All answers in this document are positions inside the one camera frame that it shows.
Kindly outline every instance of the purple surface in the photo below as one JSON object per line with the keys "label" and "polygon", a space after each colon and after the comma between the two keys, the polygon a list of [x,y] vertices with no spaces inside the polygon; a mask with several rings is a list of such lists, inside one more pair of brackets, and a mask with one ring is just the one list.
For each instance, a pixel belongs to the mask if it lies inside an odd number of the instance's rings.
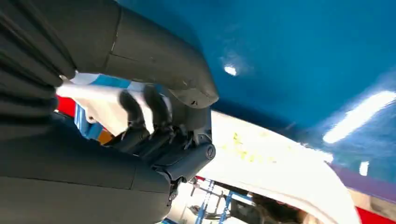
{"label": "purple surface", "polygon": [[330,164],[330,167],[347,187],[367,195],[396,203],[396,184],[361,176],[358,173],[335,165]]}

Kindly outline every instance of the bolt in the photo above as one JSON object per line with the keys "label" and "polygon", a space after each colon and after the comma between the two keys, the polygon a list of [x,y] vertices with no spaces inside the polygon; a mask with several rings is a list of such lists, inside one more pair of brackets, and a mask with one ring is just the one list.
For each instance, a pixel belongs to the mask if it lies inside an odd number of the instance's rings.
{"label": "bolt", "polygon": [[174,190],[169,195],[169,200],[173,201],[177,197],[177,190]]}
{"label": "bolt", "polygon": [[214,158],[215,155],[216,155],[216,150],[214,149],[214,147],[209,146],[209,148],[206,151],[206,157],[211,160]]}

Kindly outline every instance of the blue painted surface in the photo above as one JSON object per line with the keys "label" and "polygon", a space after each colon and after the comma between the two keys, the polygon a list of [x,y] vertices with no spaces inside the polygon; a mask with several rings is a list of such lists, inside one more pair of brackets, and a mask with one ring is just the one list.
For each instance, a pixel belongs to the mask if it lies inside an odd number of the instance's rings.
{"label": "blue painted surface", "polygon": [[203,52],[220,93],[215,109],[331,152],[356,173],[370,161],[370,177],[396,182],[395,106],[323,142],[364,98],[395,91],[395,1],[118,2]]}
{"label": "blue painted surface", "polygon": [[97,139],[103,130],[103,126],[99,123],[88,123],[85,116],[85,110],[78,104],[76,104],[74,124],[76,124],[81,134],[88,139]]}

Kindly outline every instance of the fluorescent light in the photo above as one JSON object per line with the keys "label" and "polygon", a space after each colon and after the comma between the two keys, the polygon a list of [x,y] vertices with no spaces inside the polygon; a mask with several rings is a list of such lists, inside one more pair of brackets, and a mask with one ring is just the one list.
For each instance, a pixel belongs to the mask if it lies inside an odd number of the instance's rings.
{"label": "fluorescent light", "polygon": [[370,96],[355,109],[346,113],[346,117],[327,132],[323,140],[327,143],[335,143],[345,138],[358,127],[365,124],[376,112],[392,103],[396,99],[396,93],[382,91]]}
{"label": "fluorescent light", "polygon": [[359,174],[360,175],[367,176],[368,165],[369,165],[368,161],[364,161],[364,162],[360,163],[360,167],[359,167]]}
{"label": "fluorescent light", "polygon": [[232,66],[225,66],[224,71],[226,71],[228,74],[232,76],[236,76],[236,69]]}

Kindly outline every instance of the red panel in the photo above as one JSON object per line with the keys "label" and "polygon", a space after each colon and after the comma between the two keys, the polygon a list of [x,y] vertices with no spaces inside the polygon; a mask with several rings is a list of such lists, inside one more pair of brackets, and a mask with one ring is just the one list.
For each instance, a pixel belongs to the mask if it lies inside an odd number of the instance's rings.
{"label": "red panel", "polygon": [[362,224],[395,224],[396,222],[374,214],[372,212],[366,211],[364,209],[357,208],[361,223]]}
{"label": "red panel", "polygon": [[64,114],[74,117],[74,112],[76,110],[76,103],[71,98],[64,98],[58,96],[59,104],[58,110]]}

